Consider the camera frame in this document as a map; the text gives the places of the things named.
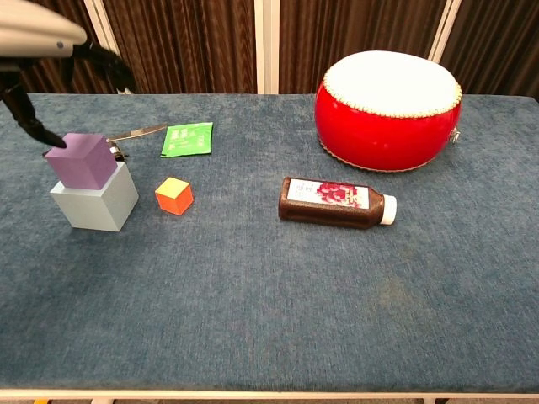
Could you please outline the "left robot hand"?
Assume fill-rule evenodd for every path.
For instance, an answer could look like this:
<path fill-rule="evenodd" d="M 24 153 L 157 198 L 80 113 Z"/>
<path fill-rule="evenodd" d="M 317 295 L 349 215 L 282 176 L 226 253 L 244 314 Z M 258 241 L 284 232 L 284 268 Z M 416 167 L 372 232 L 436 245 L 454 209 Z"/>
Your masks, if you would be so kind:
<path fill-rule="evenodd" d="M 61 79 L 70 83 L 75 60 L 84 59 L 119 91 L 136 91 L 136 80 L 124 60 L 88 38 L 70 19 L 30 1 L 1 2 L 1 101 L 33 139 L 59 148 L 67 145 L 47 130 L 20 82 L 21 72 L 44 58 L 57 59 Z"/>

